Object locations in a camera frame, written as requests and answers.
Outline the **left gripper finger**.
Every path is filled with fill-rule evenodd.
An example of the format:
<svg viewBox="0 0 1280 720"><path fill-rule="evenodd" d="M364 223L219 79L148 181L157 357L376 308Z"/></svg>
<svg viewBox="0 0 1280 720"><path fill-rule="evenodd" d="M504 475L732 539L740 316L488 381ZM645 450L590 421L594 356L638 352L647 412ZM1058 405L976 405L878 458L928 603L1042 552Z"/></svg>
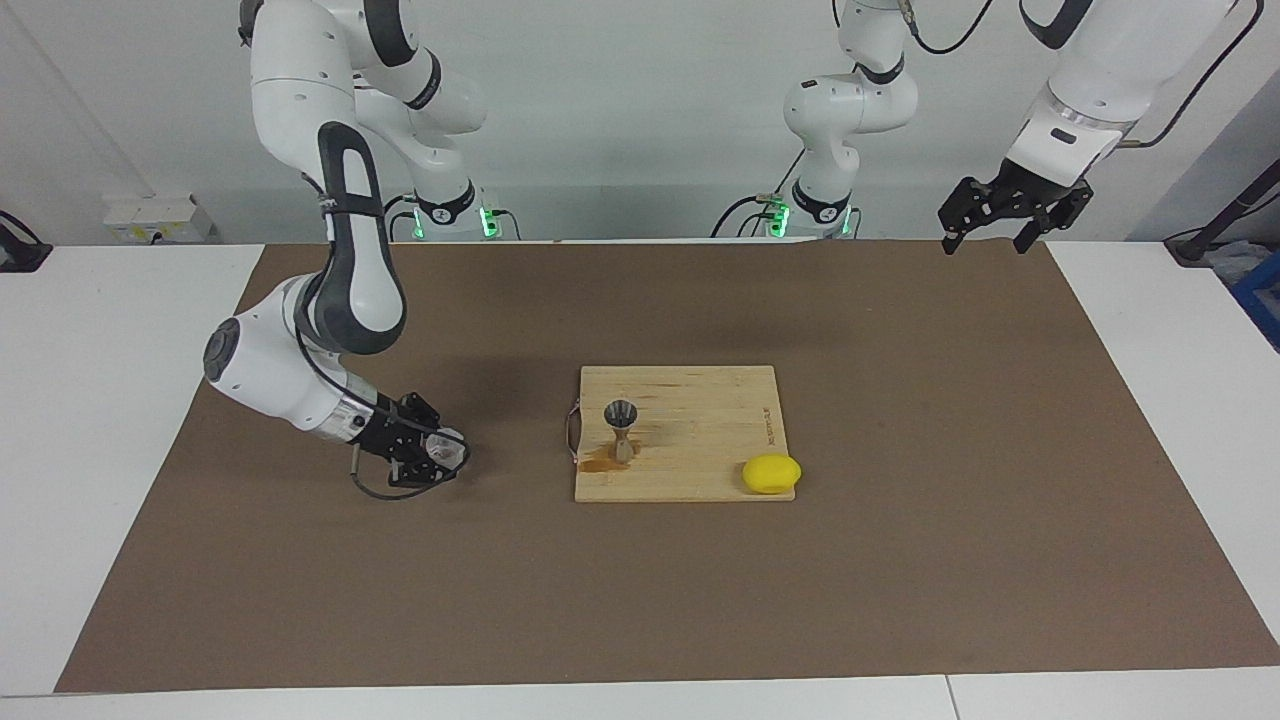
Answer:
<svg viewBox="0 0 1280 720"><path fill-rule="evenodd" d="M993 195L991 183L966 177L946 197L937 211L943 232L941 246L946 255L954 255L972 232L997 222Z"/></svg>
<svg viewBox="0 0 1280 720"><path fill-rule="evenodd" d="M1028 223L1012 240L1018 254L1027 254L1042 236L1052 231L1069 229L1092 197L1093 190L1088 181L1079 179L1062 197L1051 202L1033 202Z"/></svg>

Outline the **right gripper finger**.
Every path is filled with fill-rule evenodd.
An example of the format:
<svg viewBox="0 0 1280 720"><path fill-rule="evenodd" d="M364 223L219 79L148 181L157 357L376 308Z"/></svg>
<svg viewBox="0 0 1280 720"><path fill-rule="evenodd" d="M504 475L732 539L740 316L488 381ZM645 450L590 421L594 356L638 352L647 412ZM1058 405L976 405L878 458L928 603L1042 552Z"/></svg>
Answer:
<svg viewBox="0 0 1280 720"><path fill-rule="evenodd" d="M422 456L389 460L388 486L402 489L431 489L454 479L454 466Z"/></svg>
<svg viewBox="0 0 1280 720"><path fill-rule="evenodd" d="M398 400L398 424L421 436L442 428L439 413L416 392Z"/></svg>

